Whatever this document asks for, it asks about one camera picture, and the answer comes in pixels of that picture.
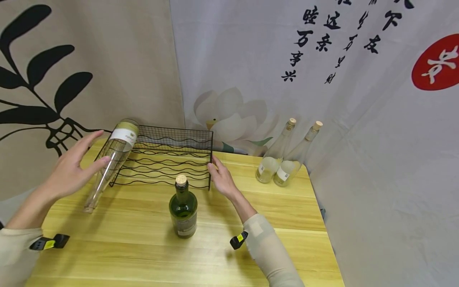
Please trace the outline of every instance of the wire grid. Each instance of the wire grid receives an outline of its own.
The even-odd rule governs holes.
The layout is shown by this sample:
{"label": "wire grid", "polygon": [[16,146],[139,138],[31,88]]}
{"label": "wire grid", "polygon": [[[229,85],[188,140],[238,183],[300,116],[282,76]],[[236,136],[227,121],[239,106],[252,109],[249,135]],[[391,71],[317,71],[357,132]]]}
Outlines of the wire grid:
{"label": "wire grid", "polygon": [[184,174],[190,186],[209,190],[207,163],[212,162],[212,147],[212,131],[141,125],[129,158],[110,186],[135,182],[173,186],[176,176]]}

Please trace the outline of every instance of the clear glass bottle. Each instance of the clear glass bottle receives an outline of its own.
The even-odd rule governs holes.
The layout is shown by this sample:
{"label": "clear glass bottle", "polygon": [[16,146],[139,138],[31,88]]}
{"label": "clear glass bottle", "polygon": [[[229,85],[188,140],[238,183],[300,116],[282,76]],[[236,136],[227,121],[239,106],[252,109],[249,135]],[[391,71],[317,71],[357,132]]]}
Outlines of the clear glass bottle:
{"label": "clear glass bottle", "polygon": [[188,191],[188,180],[180,174],[175,179],[175,194],[169,201],[169,212],[175,234],[181,238],[192,237],[196,232],[198,200]]}
{"label": "clear glass bottle", "polygon": [[279,168],[282,157],[285,155],[286,148],[290,145],[293,128],[297,120],[289,119],[285,128],[276,139],[274,144],[266,151],[263,159],[255,172],[255,178],[261,183],[268,183],[273,178],[274,173]]}
{"label": "clear glass bottle", "polygon": [[102,192],[128,158],[138,135],[139,124],[134,120],[125,118],[116,125],[104,149],[101,151],[101,157],[109,156],[111,160],[107,167],[97,173],[94,186],[84,205],[84,212],[93,212]]}
{"label": "clear glass bottle", "polygon": [[273,178],[275,184],[278,186],[287,186],[290,184],[291,180],[295,177],[301,165],[306,160],[306,154],[308,153],[311,142],[319,133],[319,129],[322,125],[320,121],[315,122],[304,139],[283,158]]}

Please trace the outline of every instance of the beige sleeve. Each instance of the beige sleeve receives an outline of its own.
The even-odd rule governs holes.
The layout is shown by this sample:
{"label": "beige sleeve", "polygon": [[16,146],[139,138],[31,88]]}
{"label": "beige sleeve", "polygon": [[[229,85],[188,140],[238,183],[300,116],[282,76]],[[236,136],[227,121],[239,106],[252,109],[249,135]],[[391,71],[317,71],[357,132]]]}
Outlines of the beige sleeve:
{"label": "beige sleeve", "polygon": [[250,255],[269,281],[270,287],[304,287],[282,241],[261,214],[244,223]]}
{"label": "beige sleeve", "polygon": [[0,286],[25,285],[39,256],[39,251],[29,247],[42,234],[41,228],[0,230]]}

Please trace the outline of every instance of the hand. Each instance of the hand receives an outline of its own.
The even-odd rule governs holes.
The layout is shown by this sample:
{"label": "hand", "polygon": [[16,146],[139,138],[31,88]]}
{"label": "hand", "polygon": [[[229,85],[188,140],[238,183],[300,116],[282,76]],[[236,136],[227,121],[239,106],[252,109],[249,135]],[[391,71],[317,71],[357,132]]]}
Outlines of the hand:
{"label": "hand", "polygon": [[81,189],[96,172],[110,161],[110,157],[103,157],[86,169],[80,167],[81,159],[88,151],[89,146],[103,132],[103,130],[99,130],[77,141],[71,149],[59,158],[53,172],[38,190],[57,200]]}
{"label": "hand", "polygon": [[215,187],[221,194],[226,196],[228,199],[233,198],[234,195],[239,193],[240,191],[234,184],[233,177],[231,176],[230,171],[223,165],[223,163],[216,156],[212,156],[212,159],[213,163],[217,166],[218,169],[216,169],[215,165],[213,165],[212,163],[207,164],[207,169],[209,170],[212,176],[212,181],[214,182]]}

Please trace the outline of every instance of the bottle label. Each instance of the bottle label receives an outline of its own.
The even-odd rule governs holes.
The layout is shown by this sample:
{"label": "bottle label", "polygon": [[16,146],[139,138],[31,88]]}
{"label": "bottle label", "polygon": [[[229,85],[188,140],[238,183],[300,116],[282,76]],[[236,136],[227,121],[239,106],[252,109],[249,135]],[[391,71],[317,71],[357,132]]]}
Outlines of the bottle label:
{"label": "bottle label", "polygon": [[135,134],[135,132],[131,131],[130,129],[115,129],[112,132],[112,135],[110,136],[109,140],[111,139],[123,140],[129,143],[130,147],[129,146],[125,147],[125,149],[127,150],[124,151],[124,152],[127,152],[127,151],[130,151],[132,147],[134,146],[135,141],[137,140],[137,135]]}
{"label": "bottle label", "polygon": [[259,172],[260,174],[262,174],[263,171],[264,171],[264,166],[263,166],[262,163],[260,163],[260,165],[258,166],[258,172]]}
{"label": "bottle label", "polygon": [[277,176],[283,180],[283,181],[286,181],[288,179],[288,177],[290,176],[290,174],[286,173],[281,167],[279,167],[277,169]]}
{"label": "bottle label", "polygon": [[196,219],[197,219],[197,212],[188,218],[187,220],[178,220],[175,217],[172,217],[172,221],[175,222],[175,226],[177,227],[177,233],[180,236],[188,236],[192,235],[196,231]]}

